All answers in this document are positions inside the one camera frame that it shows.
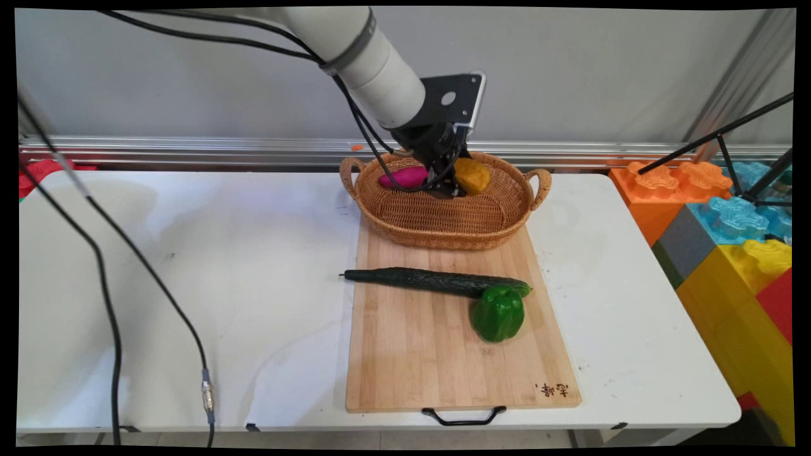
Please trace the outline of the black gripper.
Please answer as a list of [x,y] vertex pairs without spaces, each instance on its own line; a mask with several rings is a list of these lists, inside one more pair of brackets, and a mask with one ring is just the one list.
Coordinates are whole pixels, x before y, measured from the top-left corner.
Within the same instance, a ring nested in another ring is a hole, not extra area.
[[461,186],[474,185],[474,160],[466,144],[468,129],[452,122],[388,131],[403,149],[431,169],[431,196],[461,198]]

